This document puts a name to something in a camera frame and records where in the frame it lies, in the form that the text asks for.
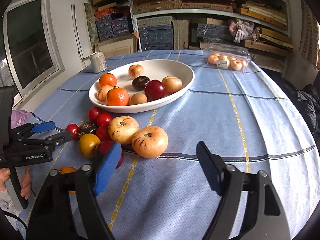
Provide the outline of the person's left hand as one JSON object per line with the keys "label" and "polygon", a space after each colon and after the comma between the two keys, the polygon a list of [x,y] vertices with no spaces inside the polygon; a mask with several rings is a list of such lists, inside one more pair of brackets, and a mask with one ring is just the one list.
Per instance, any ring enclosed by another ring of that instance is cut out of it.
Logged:
{"label": "person's left hand", "polygon": [[[7,190],[5,183],[10,178],[10,173],[8,168],[1,168],[1,191],[3,192]],[[28,166],[21,180],[21,196],[26,200],[31,196],[31,176]]]}

